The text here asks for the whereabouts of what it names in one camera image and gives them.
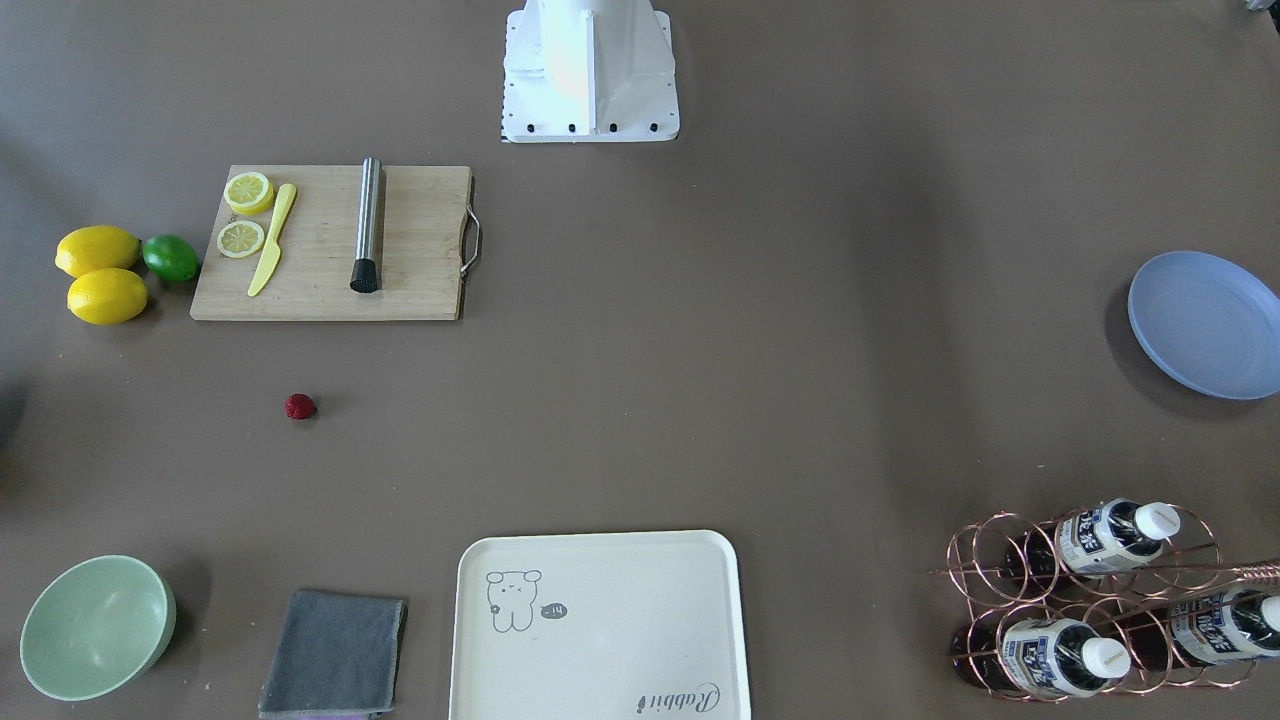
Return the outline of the red strawberry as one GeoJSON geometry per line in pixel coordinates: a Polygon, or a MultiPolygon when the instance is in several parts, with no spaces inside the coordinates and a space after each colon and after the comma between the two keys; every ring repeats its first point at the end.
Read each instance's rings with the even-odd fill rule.
{"type": "Polygon", "coordinates": [[[294,393],[288,396],[283,404],[283,407],[285,415],[291,420],[296,421],[307,420],[312,418],[317,411],[315,401],[308,395],[305,393],[294,393]]]}

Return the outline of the yellow lemon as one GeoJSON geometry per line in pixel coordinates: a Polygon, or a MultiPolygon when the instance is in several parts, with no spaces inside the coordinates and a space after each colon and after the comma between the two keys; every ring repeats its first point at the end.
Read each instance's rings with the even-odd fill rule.
{"type": "Polygon", "coordinates": [[[104,268],[73,281],[67,292],[67,306],[81,320],[95,325],[128,322],[145,310],[148,291],[143,279],[132,270],[104,268]]]}
{"type": "Polygon", "coordinates": [[[115,225],[87,225],[58,243],[55,266],[72,278],[100,269],[131,269],[140,260],[141,241],[115,225]]]}

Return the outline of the yellow lemon lower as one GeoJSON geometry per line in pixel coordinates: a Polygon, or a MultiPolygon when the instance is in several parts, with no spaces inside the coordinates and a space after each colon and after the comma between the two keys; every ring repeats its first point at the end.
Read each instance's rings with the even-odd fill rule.
{"type": "Polygon", "coordinates": [[[67,292],[67,306],[81,320],[95,325],[128,322],[145,310],[148,291],[143,279],[132,270],[104,268],[73,281],[67,292]]]}

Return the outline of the green bowl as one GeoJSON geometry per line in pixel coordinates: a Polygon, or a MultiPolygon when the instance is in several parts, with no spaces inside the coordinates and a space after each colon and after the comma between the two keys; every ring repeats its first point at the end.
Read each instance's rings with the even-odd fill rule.
{"type": "Polygon", "coordinates": [[[175,596],[150,565],[125,555],[88,559],[35,601],[20,633],[20,666],[47,697],[93,700],[150,670],[175,624],[175,596]]]}

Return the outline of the yellow lemon upper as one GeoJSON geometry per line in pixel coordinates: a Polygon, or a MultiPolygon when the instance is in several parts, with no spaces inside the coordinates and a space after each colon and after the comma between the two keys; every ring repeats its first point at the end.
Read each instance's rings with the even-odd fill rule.
{"type": "Polygon", "coordinates": [[[115,225],[87,225],[58,243],[55,266],[72,278],[100,269],[131,269],[140,260],[141,241],[115,225]]]}

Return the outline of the steel muddler black tip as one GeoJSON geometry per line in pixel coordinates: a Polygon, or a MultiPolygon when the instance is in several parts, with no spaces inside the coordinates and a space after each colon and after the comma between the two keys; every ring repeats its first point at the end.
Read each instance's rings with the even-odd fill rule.
{"type": "Polygon", "coordinates": [[[380,242],[384,204],[384,169],[378,158],[367,156],[361,165],[355,263],[349,288],[357,293],[380,290],[380,242]]]}

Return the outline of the blue plate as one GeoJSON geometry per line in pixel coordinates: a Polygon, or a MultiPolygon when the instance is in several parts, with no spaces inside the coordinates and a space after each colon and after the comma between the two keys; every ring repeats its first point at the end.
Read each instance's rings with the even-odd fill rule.
{"type": "Polygon", "coordinates": [[[1187,388],[1235,401],[1277,393],[1277,296],[1235,263],[1201,251],[1152,258],[1126,313],[1148,357],[1187,388]]]}

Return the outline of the green lime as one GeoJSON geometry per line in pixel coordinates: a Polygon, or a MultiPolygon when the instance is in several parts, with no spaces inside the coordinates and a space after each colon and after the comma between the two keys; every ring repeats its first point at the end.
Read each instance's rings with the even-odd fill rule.
{"type": "Polygon", "coordinates": [[[201,269],[200,255],[177,234],[150,237],[141,243],[140,251],[143,264],[161,281],[192,281],[201,269]]]}

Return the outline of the bottle top white cap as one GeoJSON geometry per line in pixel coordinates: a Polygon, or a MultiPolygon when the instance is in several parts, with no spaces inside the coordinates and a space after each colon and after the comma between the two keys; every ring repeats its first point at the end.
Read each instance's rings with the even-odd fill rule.
{"type": "Polygon", "coordinates": [[[1007,547],[998,575],[1038,591],[1100,582],[1155,561],[1180,529],[1171,503],[1114,498],[1034,525],[1007,547]]]}

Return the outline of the yellow plastic knife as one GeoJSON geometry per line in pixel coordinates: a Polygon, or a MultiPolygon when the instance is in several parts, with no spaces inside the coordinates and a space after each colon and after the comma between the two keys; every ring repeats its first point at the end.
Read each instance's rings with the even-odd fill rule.
{"type": "Polygon", "coordinates": [[[294,205],[296,197],[297,187],[292,183],[284,183],[276,191],[270,224],[268,227],[264,246],[260,251],[259,264],[247,288],[248,297],[256,297],[262,292],[282,260],[282,247],[279,240],[287,218],[291,214],[291,209],[294,205]]]}

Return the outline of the bamboo cutting board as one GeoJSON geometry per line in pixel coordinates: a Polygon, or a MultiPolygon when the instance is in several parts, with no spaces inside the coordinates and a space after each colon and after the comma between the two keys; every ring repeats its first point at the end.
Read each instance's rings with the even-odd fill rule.
{"type": "Polygon", "coordinates": [[[460,314],[474,173],[468,167],[385,167],[379,290],[349,287],[357,240],[357,165],[259,165],[298,188],[282,229],[282,260],[260,295],[247,288],[256,258],[230,259],[210,243],[189,314],[204,322],[421,322],[460,314]]]}

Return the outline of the lemon half upper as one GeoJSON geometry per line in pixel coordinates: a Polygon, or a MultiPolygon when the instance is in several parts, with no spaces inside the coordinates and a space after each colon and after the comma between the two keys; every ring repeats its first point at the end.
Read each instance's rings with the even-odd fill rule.
{"type": "Polygon", "coordinates": [[[241,172],[225,183],[223,201],[237,215],[252,217],[270,209],[275,184],[261,172],[241,172]]]}

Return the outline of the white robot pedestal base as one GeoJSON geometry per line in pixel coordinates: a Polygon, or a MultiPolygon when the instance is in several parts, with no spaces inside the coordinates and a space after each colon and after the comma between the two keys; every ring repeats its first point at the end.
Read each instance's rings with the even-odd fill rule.
{"type": "Polygon", "coordinates": [[[506,18],[503,70],[508,143],[678,137],[671,19],[649,1],[527,1],[506,18]]]}

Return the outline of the cream rabbit tray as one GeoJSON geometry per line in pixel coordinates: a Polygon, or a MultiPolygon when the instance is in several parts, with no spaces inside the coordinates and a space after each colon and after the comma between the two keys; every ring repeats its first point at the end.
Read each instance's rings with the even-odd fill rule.
{"type": "Polygon", "coordinates": [[[453,719],[749,719],[718,532],[492,537],[457,571],[453,719]]]}

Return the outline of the lemon slice lower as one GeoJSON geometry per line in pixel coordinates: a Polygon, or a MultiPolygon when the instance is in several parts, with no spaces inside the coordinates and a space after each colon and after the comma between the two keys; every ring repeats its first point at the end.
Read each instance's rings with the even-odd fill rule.
{"type": "Polygon", "coordinates": [[[224,258],[242,259],[259,252],[265,245],[266,231],[252,220],[236,220],[224,225],[215,243],[224,258]]]}

